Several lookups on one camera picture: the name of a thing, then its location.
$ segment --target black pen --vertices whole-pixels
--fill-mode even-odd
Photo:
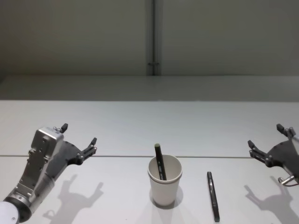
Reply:
[[[215,222],[218,223],[218,222],[220,222],[220,216],[219,216],[218,203],[217,203],[212,173],[207,172],[206,175],[207,175],[207,182],[208,182],[209,190],[210,190],[210,197],[211,197],[211,204],[212,204],[212,209],[213,209],[213,213],[214,213],[214,220],[215,220]]]
[[[166,181],[167,180],[166,172],[165,172],[165,167],[164,167],[163,156],[162,156],[160,144],[155,144],[155,151],[156,151],[156,159],[157,159],[160,180]]]

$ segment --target gray wall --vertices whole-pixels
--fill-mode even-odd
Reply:
[[[0,73],[145,75],[143,0],[1,0]]]
[[[150,0],[1,0],[0,74],[146,75]],[[297,0],[159,0],[163,75],[298,75]]]
[[[164,0],[164,75],[299,75],[299,1]]]

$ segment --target robotic arm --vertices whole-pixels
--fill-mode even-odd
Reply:
[[[278,178],[278,181],[287,187],[299,184],[299,135],[292,127],[284,128],[281,124],[277,125],[277,130],[285,135],[288,140],[274,146],[268,153],[259,150],[252,141],[248,141],[251,148],[250,156],[265,163],[267,167],[282,167],[290,176],[285,180]]]
[[[64,124],[61,128],[43,127],[36,131],[19,183],[0,202],[2,224],[18,224],[30,219],[65,168],[71,164],[81,165],[96,153],[96,138],[83,151],[64,141],[67,127]]]

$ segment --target paper cup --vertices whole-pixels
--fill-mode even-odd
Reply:
[[[153,200],[161,206],[167,206],[174,202],[177,196],[178,183],[182,176],[182,165],[172,155],[163,155],[167,181],[161,181],[156,157],[149,162],[148,174]]]

